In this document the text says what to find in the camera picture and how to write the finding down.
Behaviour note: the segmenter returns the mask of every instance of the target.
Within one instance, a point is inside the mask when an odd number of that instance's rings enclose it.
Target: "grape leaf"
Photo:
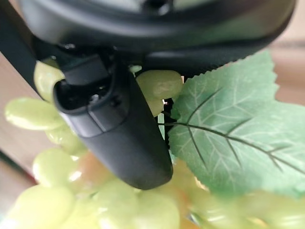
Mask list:
[[[187,80],[173,108],[172,153],[221,196],[305,193],[305,108],[275,100],[269,52]]]
[[[158,123],[161,123],[161,124],[164,123],[164,114],[163,113],[158,115]],[[162,138],[165,139],[165,129],[164,129],[164,126],[160,125],[159,126],[159,130],[160,130],[160,133],[162,135]]]

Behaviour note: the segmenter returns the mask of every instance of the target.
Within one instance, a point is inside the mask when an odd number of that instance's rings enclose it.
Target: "plastic grape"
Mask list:
[[[180,74],[170,70],[146,71],[136,80],[147,100],[175,97],[183,86]]]
[[[162,112],[162,110],[163,110],[163,101],[162,100],[152,99],[152,100],[147,100],[146,102],[154,117],[157,117]]]
[[[154,191],[139,194],[140,207],[135,217],[137,229],[179,229],[180,214],[175,202]]]
[[[226,208],[225,203],[221,203],[207,191],[197,188],[189,193],[189,197],[191,211],[205,219],[211,226],[217,229],[243,229],[237,212]]]
[[[108,169],[90,152],[81,156],[69,174],[70,186],[76,193],[93,193],[107,180],[113,179]]]
[[[36,62],[34,83],[42,98],[53,102],[53,87],[59,80],[64,79],[61,70],[40,61]]]
[[[52,130],[65,124],[54,106],[31,98],[10,101],[5,107],[5,117],[10,123],[29,130]]]
[[[67,185],[69,174],[76,168],[76,162],[58,148],[51,148],[38,154],[33,163],[35,179],[46,187]]]
[[[59,229],[101,229],[97,218],[98,208],[91,198],[81,198],[68,219]]]
[[[174,186],[171,181],[159,188],[156,188],[155,192],[171,199],[179,209],[182,218],[189,214],[189,198],[187,194]]]
[[[72,155],[77,155],[86,149],[78,136],[67,125],[54,130],[48,130],[46,135],[51,142],[60,145],[66,152]]]
[[[282,197],[280,206],[273,206],[265,218],[275,229],[303,229],[305,225],[305,201]]]
[[[200,227],[195,223],[191,222],[187,218],[182,218],[180,221],[180,229],[199,229]]]
[[[17,199],[1,229],[55,229],[71,213],[75,199],[64,187],[33,186]]]
[[[135,215],[139,204],[133,188],[119,179],[106,182],[93,200],[104,211],[127,215],[128,218]]]

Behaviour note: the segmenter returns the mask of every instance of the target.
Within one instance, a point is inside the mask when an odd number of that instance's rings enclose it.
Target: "artificial grapes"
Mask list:
[[[51,142],[60,145],[71,155],[77,156],[85,151],[84,144],[67,125],[63,125],[53,130],[47,130],[46,135]]]
[[[65,124],[54,106],[46,101],[19,98],[5,107],[6,120],[29,130],[52,130]]]
[[[38,62],[35,85],[45,100],[52,102],[52,88],[60,79],[58,69]],[[177,97],[183,84],[177,72],[161,70],[144,72],[137,82],[153,116],[163,110],[163,99]],[[18,127],[45,131],[59,148],[37,155],[33,175],[39,185],[20,195],[0,229],[304,228],[305,199],[256,191],[220,200],[179,159],[170,182],[153,190],[135,189],[116,178],[46,101],[13,100],[5,115]]]
[[[38,154],[33,163],[33,174],[46,187],[66,186],[68,175],[76,169],[76,162],[62,149],[52,148]]]
[[[146,100],[146,102],[154,117],[157,117],[162,112],[163,110],[162,99],[151,99],[151,100]]]
[[[53,87],[64,79],[63,73],[55,67],[37,61],[34,71],[34,83],[37,91],[48,102],[53,102]]]
[[[94,201],[91,198],[76,200],[73,211],[59,229],[100,229]]]
[[[175,202],[154,191],[139,195],[140,209],[135,216],[137,229],[179,229],[180,214]]]
[[[54,229],[69,216],[75,197],[65,187],[33,186],[17,199],[0,229]]]
[[[69,174],[70,187],[75,193],[91,194],[113,175],[106,167],[90,152],[79,157],[76,168]]]
[[[180,74],[170,70],[146,71],[136,79],[147,100],[175,97],[183,86]]]

